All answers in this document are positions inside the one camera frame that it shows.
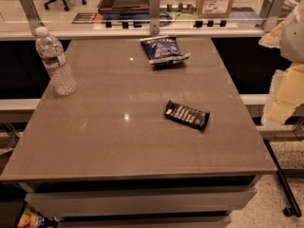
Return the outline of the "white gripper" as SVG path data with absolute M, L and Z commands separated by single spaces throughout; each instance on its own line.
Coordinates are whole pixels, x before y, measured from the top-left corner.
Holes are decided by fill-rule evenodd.
M 264 126 L 281 126 L 304 104 L 304 0 L 258 44 L 280 48 L 281 56 L 293 62 L 285 71 L 275 71 L 261 118 Z

